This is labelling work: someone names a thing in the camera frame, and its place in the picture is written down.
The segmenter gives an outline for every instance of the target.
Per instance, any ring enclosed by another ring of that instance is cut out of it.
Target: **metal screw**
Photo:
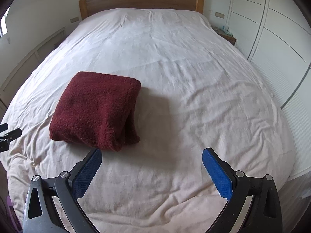
[[[32,178],[33,181],[37,181],[39,179],[39,175],[36,175]]]
[[[61,178],[66,178],[68,176],[68,172],[62,172],[61,174],[60,174],[60,177]]]
[[[273,180],[272,176],[270,174],[266,175],[267,180]]]
[[[244,173],[242,171],[237,171],[235,174],[240,178],[244,176]]]

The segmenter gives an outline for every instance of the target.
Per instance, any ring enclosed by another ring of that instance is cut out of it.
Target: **wrinkled sheet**
[[[292,170],[293,137],[273,95],[203,15],[108,10],[80,23],[5,114],[10,129],[23,131],[1,153],[20,220],[32,176],[56,177],[90,150],[49,139],[57,102],[79,71],[142,83],[135,109],[141,141],[102,152],[102,165],[78,200],[100,232],[205,232],[226,203],[202,165],[206,147],[248,176],[272,174],[278,189]],[[65,226],[72,231],[68,221]]]

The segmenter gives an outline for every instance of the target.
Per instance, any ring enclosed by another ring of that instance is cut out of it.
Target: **folded blanket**
[[[50,138],[115,151],[138,143],[134,108],[140,88],[133,78],[77,73],[57,104]]]

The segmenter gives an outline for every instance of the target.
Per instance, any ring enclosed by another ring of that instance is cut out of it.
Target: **headboard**
[[[80,0],[80,12],[85,19],[97,12],[115,8],[176,9],[203,13],[204,0]]]

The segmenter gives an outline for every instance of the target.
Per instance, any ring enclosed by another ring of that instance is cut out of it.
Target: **nightstand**
[[[224,33],[221,29],[219,29],[217,27],[212,27],[212,28],[219,36],[223,37],[225,40],[227,40],[231,44],[235,45],[236,39],[233,36],[230,36],[230,35]]]

